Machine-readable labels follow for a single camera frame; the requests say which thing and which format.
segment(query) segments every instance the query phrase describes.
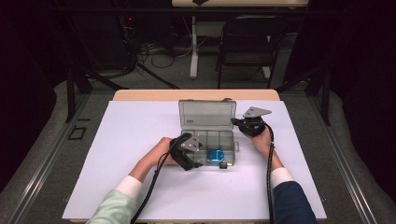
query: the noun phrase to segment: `white desk leg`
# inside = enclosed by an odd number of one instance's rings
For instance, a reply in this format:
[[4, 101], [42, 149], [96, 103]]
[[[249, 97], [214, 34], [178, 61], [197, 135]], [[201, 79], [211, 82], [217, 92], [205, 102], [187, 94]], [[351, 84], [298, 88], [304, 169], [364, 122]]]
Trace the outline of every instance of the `white desk leg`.
[[190, 78], [197, 78], [198, 70], [198, 49], [197, 49], [197, 27], [195, 16], [192, 16], [192, 57], [191, 57], [191, 69]]
[[264, 73], [265, 78], [267, 78], [267, 79], [270, 78], [270, 76], [271, 76], [270, 67], [263, 66], [262, 72]]

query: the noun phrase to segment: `human hand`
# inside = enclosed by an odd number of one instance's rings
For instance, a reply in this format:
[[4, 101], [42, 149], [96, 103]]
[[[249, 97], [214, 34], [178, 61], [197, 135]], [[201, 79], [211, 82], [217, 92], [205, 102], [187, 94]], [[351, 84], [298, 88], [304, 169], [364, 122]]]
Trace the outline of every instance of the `human hand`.
[[271, 135], [269, 129], [264, 129], [261, 134], [255, 137], [251, 137], [247, 134], [245, 134], [245, 136], [253, 142], [254, 146], [257, 148], [257, 150], [259, 150], [264, 158], [268, 159], [268, 154], [271, 146]]

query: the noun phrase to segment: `navy blue sleeve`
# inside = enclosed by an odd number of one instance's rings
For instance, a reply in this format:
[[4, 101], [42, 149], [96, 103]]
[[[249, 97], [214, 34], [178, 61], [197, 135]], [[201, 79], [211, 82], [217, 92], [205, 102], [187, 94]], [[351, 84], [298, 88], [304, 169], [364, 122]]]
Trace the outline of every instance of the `navy blue sleeve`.
[[283, 182], [274, 188], [276, 224], [318, 223], [303, 189], [295, 181]]

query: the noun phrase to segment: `box lid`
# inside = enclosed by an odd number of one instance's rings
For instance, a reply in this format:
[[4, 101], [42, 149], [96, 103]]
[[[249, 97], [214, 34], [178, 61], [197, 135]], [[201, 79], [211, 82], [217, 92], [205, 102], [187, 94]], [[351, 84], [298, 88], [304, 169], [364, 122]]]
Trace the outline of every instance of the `box lid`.
[[235, 101], [180, 100], [178, 108], [182, 130], [233, 129], [231, 119], [235, 117]]

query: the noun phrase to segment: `cable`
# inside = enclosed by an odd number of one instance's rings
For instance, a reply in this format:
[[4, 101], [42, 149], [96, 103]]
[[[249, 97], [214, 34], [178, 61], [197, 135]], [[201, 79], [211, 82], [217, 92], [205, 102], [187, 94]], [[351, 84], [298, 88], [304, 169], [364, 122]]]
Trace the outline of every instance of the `cable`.
[[267, 198], [268, 198], [268, 210], [270, 214], [270, 223], [274, 223], [274, 208], [273, 208], [273, 202], [272, 202], [272, 191], [271, 191], [271, 167], [272, 167], [272, 158], [274, 154], [274, 132], [272, 128], [268, 125], [265, 124], [265, 126], [268, 128], [270, 131], [270, 136], [271, 136], [271, 146], [270, 146], [270, 151], [268, 154], [268, 166], [267, 166]]
[[161, 157], [158, 159], [157, 169], [154, 171], [154, 177], [152, 177], [152, 181], [151, 181], [151, 184], [148, 189], [148, 194], [146, 195], [145, 200], [140, 205], [136, 214], [134, 214], [134, 217], [131, 219], [131, 224], [136, 223], [137, 218], [139, 217], [140, 213], [143, 211], [147, 202], [149, 201], [149, 197], [151, 196], [151, 193], [154, 190], [155, 182], [157, 182], [157, 178], [158, 178], [158, 175], [160, 174], [161, 169], [163, 168], [163, 164], [165, 163], [166, 159], [168, 158], [169, 154], [171, 153], [171, 149], [175, 146], [176, 142], [177, 142], [177, 140], [169, 147], [169, 150], [166, 153], [162, 154]]
[[184, 19], [184, 17], [181, 17], [181, 18], [183, 18], [184, 24], [186, 25], [187, 32], [189, 33], [191, 46], [190, 46], [190, 48], [189, 48], [189, 51], [187, 51], [187, 53], [185, 53], [185, 54], [183, 54], [183, 55], [177, 55], [177, 57], [183, 57], [183, 56], [189, 55], [190, 52], [191, 52], [191, 50], [192, 50], [192, 33], [190, 32], [189, 26], [188, 26], [187, 23], [186, 23], [186, 19]]
[[141, 63], [137, 63], [136, 64], [138, 67], [140, 67], [141, 69], [143, 69], [145, 72], [147, 72], [149, 75], [151, 75], [152, 77], [160, 80], [161, 82], [165, 83], [167, 86], [169, 86], [170, 88], [174, 89], [174, 90], [180, 90], [180, 88], [168, 81], [166, 81], [165, 79], [157, 76], [155, 73], [151, 72], [150, 70], [147, 69], [147, 67], [145, 67], [143, 64]]
[[153, 58], [154, 58], [154, 55], [151, 55], [151, 64], [154, 66], [154, 67], [156, 67], [156, 68], [167, 68], [167, 67], [169, 67], [169, 66], [171, 66], [173, 63], [174, 63], [174, 61], [175, 61], [175, 54], [173, 53], [173, 52], [171, 52], [171, 54], [172, 54], [172, 61], [169, 63], [169, 64], [167, 64], [167, 65], [165, 65], [165, 66], [158, 66], [158, 65], [155, 65], [154, 64], [154, 60], [153, 60]]

